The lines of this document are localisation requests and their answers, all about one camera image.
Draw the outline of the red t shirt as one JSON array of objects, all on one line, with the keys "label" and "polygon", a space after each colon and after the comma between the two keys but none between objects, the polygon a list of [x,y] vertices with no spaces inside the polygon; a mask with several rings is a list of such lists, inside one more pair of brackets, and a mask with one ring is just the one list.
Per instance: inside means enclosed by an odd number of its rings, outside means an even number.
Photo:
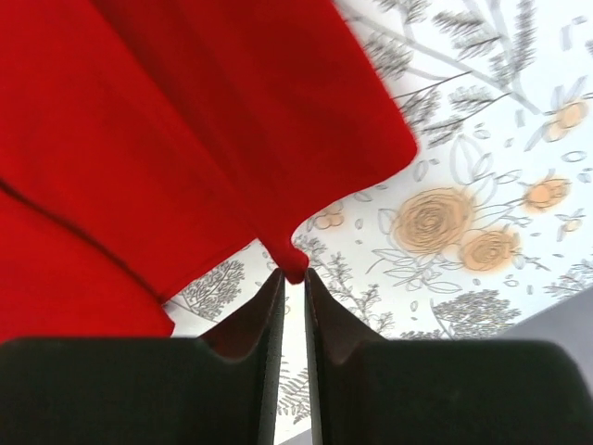
[{"label": "red t shirt", "polygon": [[417,145],[329,1],[1,5],[1,338],[167,337],[163,304]]}]

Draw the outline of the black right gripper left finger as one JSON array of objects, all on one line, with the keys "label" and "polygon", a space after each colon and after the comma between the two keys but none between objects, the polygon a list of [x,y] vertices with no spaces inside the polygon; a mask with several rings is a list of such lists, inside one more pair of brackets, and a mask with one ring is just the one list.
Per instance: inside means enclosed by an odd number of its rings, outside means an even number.
[{"label": "black right gripper left finger", "polygon": [[1,348],[5,444],[270,444],[284,275],[196,338],[21,338]]}]

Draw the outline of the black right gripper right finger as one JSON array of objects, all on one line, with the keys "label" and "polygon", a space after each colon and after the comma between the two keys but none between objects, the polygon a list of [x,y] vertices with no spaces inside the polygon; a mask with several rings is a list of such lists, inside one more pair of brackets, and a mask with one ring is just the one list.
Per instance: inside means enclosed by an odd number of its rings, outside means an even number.
[{"label": "black right gripper right finger", "polygon": [[538,340],[389,340],[305,275],[316,444],[588,444],[574,360]]}]

